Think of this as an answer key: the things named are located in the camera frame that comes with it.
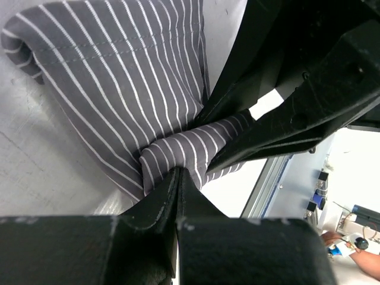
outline fabric fold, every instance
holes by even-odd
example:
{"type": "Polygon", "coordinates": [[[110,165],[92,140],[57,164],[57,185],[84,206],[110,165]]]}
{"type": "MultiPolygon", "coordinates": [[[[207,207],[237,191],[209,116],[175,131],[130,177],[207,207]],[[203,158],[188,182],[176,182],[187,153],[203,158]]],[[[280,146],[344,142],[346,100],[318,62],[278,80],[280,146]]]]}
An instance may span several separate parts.
{"type": "Polygon", "coordinates": [[[105,174],[136,201],[174,166],[199,189],[207,164],[251,122],[242,112],[188,130],[210,95],[202,2],[54,2],[18,13],[1,43],[59,102],[105,174]]]}

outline cable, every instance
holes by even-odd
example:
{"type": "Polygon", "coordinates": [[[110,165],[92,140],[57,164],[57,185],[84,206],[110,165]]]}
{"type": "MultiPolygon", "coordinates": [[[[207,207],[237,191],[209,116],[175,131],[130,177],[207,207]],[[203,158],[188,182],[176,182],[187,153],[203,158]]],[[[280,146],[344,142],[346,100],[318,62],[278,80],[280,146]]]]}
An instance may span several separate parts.
{"type": "Polygon", "coordinates": [[[333,201],[333,203],[334,203],[334,204],[337,204],[337,205],[338,205],[339,207],[341,207],[342,209],[345,209],[346,211],[352,213],[352,211],[350,211],[350,210],[347,209],[346,207],[343,207],[343,206],[339,205],[338,203],[336,203],[336,202],[334,202],[334,201],[333,201]]]}
{"type": "Polygon", "coordinates": [[[324,242],[326,243],[326,242],[333,240],[333,239],[335,239],[335,240],[340,239],[340,240],[343,240],[344,242],[350,243],[350,242],[346,241],[345,239],[343,239],[342,237],[333,237],[331,239],[325,240],[324,242]]]}
{"type": "MultiPolygon", "coordinates": [[[[374,239],[374,238],[376,237],[376,235],[378,234],[378,227],[377,227],[377,225],[376,225],[374,222],[372,222],[372,221],[368,222],[367,224],[372,224],[372,225],[375,227],[375,229],[374,229],[375,234],[374,234],[372,237],[370,237],[369,240],[374,239]]],[[[367,225],[363,226],[363,238],[366,238],[366,235],[365,235],[365,232],[364,232],[364,229],[366,229],[366,228],[370,228],[370,227],[367,226],[367,225]]]]}

